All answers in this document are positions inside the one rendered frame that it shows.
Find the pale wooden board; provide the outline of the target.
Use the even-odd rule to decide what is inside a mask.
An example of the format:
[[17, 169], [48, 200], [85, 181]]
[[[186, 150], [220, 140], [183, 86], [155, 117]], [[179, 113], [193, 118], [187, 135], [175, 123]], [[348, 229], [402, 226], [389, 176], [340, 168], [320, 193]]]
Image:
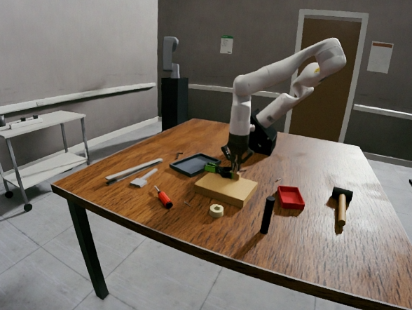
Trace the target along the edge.
[[257, 190], [257, 185], [258, 182], [244, 178], [229, 179], [209, 172], [194, 184], [193, 191], [244, 208]]

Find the red screwdriver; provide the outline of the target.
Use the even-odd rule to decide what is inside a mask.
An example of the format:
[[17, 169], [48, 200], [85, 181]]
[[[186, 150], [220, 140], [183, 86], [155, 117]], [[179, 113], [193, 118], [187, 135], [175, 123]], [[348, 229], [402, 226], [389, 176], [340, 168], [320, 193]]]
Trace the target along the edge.
[[165, 207], [166, 207], [166, 208], [171, 208], [173, 205], [172, 205], [171, 200], [167, 197], [167, 195], [166, 195], [164, 192], [159, 191], [156, 186], [154, 186], [154, 187], [155, 187], [156, 190], [158, 191], [158, 197], [159, 197], [159, 199], [163, 202], [163, 204], [165, 205]]

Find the beige ring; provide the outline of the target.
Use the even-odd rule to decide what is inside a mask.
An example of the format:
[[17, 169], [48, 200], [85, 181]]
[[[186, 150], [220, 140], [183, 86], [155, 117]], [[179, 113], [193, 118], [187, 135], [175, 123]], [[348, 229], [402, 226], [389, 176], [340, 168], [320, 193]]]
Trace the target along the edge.
[[212, 217], [221, 217], [224, 213], [224, 208], [221, 205], [211, 205], [210, 206], [210, 215]]

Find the red rectangular tray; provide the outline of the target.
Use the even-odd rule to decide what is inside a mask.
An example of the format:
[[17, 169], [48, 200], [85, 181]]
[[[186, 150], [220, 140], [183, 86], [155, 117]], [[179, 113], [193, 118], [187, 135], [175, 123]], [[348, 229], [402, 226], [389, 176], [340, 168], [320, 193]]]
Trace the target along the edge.
[[298, 187], [287, 187], [278, 185], [277, 193], [282, 208], [295, 210], [304, 209], [305, 203]]

